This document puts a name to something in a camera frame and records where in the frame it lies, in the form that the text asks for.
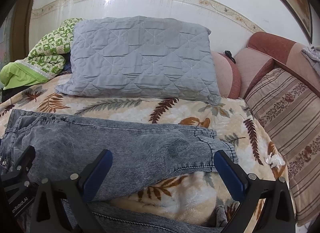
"gray cloth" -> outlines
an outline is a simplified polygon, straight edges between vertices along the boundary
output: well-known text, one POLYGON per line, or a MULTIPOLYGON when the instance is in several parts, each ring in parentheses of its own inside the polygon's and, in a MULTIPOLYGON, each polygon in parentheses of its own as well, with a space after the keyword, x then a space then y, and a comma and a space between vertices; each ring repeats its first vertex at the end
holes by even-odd
POLYGON ((301 53, 320 76, 320 47, 304 47, 302 48, 301 53))
MULTIPOLYGON (((216 171, 213 156, 217 150, 225 151, 238 163, 234 147, 215 137, 215 131, 196 126, 140 124, 14 109, 0 146, 2 160, 6 160, 6 165, 1 162, 0 172, 11 171, 25 148, 32 145, 36 158, 29 179, 37 183, 43 177, 66 179, 82 171, 107 148, 113 153, 113 166, 96 201, 88 204, 106 232, 216 233, 221 228, 126 211, 106 202, 165 178, 198 170, 216 171)), ((67 203, 65 206, 74 225, 67 203)))
POLYGON ((220 93, 209 34, 199 24, 143 16, 83 20, 74 27, 72 78, 58 93, 199 100, 220 93))

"striped floral fabric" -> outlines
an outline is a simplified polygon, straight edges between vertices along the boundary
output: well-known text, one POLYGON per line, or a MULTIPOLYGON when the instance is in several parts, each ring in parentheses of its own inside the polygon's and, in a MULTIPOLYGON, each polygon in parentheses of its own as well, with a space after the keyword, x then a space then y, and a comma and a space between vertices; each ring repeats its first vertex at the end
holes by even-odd
POLYGON ((303 225, 320 211, 320 98, 278 68, 245 101, 288 165, 298 224, 303 225))

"crumpled tissue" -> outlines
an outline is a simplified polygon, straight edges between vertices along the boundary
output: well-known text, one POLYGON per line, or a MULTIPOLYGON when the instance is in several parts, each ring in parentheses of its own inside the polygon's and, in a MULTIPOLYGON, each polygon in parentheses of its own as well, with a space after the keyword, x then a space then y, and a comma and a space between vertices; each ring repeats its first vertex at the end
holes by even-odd
POLYGON ((268 158, 266 158, 266 163, 272 164, 271 168, 277 167, 278 169, 280 169, 282 165, 285 165, 285 161, 283 160, 283 158, 278 154, 272 155, 272 152, 270 153, 268 158))

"silver screw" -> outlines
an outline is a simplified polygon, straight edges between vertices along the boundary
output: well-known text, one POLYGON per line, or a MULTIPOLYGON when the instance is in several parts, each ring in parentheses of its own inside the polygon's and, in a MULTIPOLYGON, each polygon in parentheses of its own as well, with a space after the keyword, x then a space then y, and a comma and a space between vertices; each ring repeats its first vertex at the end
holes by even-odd
POLYGON ((43 179, 41 180, 41 183, 42 183, 42 184, 46 184, 48 181, 49 181, 48 178, 43 178, 43 179))
POLYGON ((257 178, 257 176, 254 173, 249 173, 248 177, 251 180, 255 180, 257 178))
POLYGON ((79 175, 77 174, 77 173, 74 173, 74 174, 71 174, 70 175, 70 179, 71 180, 76 180, 76 179, 78 179, 79 178, 79 175))
POLYGON ((279 177, 279 181, 285 182, 285 178, 281 176, 281 177, 279 177))

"blue gripper pad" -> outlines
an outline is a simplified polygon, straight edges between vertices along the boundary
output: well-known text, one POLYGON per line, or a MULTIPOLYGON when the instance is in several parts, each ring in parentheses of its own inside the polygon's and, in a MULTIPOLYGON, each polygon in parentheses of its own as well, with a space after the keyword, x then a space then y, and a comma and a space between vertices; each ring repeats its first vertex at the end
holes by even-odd
POLYGON ((82 194, 84 202, 93 200, 111 166, 112 153, 107 150, 84 183, 82 194))
POLYGON ((231 197, 235 201, 242 202, 245 199, 245 185, 241 182, 239 177, 236 175, 235 171, 228 164, 228 161, 225 158, 230 158, 222 150, 217 151, 214 154, 213 162, 216 167, 221 179, 226 185, 231 197))

